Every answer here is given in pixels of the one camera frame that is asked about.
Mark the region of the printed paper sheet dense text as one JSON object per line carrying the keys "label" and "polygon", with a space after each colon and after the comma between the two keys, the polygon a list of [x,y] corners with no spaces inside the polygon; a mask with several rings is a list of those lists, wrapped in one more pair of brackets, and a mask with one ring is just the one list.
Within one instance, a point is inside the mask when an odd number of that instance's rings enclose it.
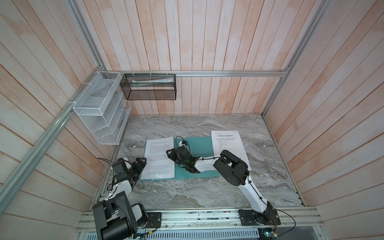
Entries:
{"label": "printed paper sheet dense text", "polygon": [[167,151],[173,148],[173,137],[147,140],[144,153],[147,164],[141,173],[141,180],[173,179],[175,163],[167,155]]}

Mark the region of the green file folder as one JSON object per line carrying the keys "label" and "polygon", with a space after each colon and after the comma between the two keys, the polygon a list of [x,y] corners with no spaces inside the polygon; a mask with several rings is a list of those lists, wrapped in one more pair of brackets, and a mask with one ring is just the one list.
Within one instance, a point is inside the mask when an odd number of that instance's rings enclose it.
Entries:
{"label": "green file folder", "polygon": [[190,150],[191,155],[197,158],[195,162],[195,168],[200,172],[192,173],[175,165],[175,177],[171,179],[156,178],[142,181],[162,181],[162,180],[183,180],[191,178],[211,178],[220,177],[220,173],[214,168],[214,163],[220,157],[220,155],[214,156],[214,148],[211,137],[195,137],[185,138],[188,142],[188,147],[193,146]]}

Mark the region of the printed paper sheet with title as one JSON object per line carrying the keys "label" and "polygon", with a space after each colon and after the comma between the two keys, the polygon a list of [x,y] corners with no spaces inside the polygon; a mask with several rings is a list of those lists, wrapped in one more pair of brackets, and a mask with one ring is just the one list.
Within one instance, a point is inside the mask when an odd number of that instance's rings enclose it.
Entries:
{"label": "printed paper sheet with title", "polygon": [[211,131],[214,155],[219,155],[223,150],[228,150],[248,165],[251,164],[238,131]]}

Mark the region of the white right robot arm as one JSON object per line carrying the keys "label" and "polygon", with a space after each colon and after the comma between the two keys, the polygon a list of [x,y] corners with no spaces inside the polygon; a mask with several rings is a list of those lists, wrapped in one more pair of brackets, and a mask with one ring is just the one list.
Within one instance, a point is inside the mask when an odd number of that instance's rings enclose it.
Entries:
{"label": "white right robot arm", "polygon": [[249,201],[251,210],[238,210],[242,226],[280,225],[278,212],[264,200],[254,185],[246,162],[223,150],[218,156],[194,157],[185,145],[166,151],[168,158],[191,174],[216,170],[231,185],[238,187]]}

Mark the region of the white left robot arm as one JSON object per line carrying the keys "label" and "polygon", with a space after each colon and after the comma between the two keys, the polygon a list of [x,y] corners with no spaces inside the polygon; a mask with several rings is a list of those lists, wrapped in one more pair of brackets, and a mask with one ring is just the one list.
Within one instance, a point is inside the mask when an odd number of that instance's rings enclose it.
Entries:
{"label": "white left robot arm", "polygon": [[147,165],[146,158],[129,162],[120,158],[112,164],[115,172],[109,195],[93,206],[96,232],[99,240],[124,240],[146,227],[148,215],[141,203],[128,200],[140,175]]}

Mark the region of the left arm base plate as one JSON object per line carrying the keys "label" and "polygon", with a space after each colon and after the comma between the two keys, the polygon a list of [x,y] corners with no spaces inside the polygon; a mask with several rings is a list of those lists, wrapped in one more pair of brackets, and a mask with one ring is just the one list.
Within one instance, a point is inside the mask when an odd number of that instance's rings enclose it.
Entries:
{"label": "left arm base plate", "polygon": [[141,228],[153,228],[158,229],[161,227],[162,213],[161,212],[150,212],[143,216]]}

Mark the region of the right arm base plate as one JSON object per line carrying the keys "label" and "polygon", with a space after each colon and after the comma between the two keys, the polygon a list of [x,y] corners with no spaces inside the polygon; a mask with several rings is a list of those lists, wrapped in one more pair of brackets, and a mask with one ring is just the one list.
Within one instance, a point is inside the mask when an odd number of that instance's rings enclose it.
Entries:
{"label": "right arm base plate", "polygon": [[242,226],[281,225],[280,217],[275,209],[266,209],[263,213],[254,210],[238,210]]}

